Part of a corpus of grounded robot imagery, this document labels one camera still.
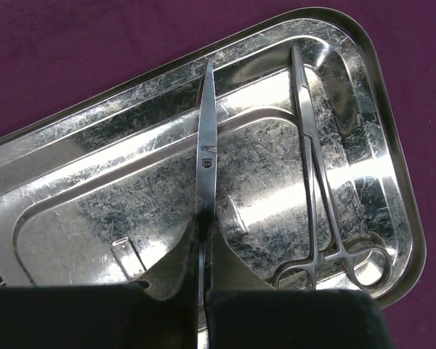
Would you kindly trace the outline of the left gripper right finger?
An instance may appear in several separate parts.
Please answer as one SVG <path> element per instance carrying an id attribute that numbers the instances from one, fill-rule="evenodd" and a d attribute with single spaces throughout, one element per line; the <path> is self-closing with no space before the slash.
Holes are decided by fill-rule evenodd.
<path id="1" fill-rule="evenodd" d="M 393 348 L 367 294 L 274 289 L 228 246 L 218 222 L 208 237 L 210 348 Z"/>

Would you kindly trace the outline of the purple cloth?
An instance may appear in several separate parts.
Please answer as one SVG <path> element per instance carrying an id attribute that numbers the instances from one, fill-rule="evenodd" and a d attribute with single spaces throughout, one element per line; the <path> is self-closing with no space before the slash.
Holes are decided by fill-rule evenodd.
<path id="1" fill-rule="evenodd" d="M 308 1 L 0 1 L 0 137 Z M 397 348 L 436 348 L 436 1 L 322 1 L 376 48 L 427 262 L 387 309 Z"/>

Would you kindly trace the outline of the steel scissors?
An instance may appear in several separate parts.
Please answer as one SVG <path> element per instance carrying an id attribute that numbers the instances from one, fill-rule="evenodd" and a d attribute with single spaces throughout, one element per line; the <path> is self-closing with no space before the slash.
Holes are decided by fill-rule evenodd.
<path id="1" fill-rule="evenodd" d="M 214 67 L 208 61 L 203 78 L 198 118 L 195 215 L 199 228 L 198 260 L 198 348 L 208 347 L 206 330 L 205 295 L 210 288 L 210 228 L 214 225 L 217 191 L 217 102 Z"/>

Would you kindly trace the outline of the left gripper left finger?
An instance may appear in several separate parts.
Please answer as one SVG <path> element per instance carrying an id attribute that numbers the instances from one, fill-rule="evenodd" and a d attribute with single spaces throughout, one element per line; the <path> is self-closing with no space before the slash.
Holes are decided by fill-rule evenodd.
<path id="1" fill-rule="evenodd" d="M 200 228 L 126 284 L 0 288 L 0 348 L 196 348 Z"/>

